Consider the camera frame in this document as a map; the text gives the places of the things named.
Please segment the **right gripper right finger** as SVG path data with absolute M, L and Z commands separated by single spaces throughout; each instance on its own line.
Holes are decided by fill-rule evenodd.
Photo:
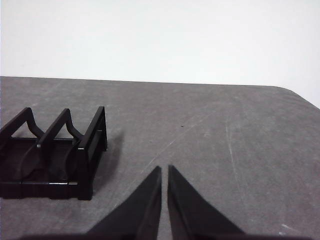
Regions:
M 174 237 L 246 236 L 208 203 L 174 165 L 168 166 L 167 206 Z

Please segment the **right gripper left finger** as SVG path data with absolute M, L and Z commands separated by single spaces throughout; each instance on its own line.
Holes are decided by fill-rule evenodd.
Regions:
M 162 208 L 162 169 L 156 166 L 134 192 L 94 225 L 89 236 L 156 236 Z

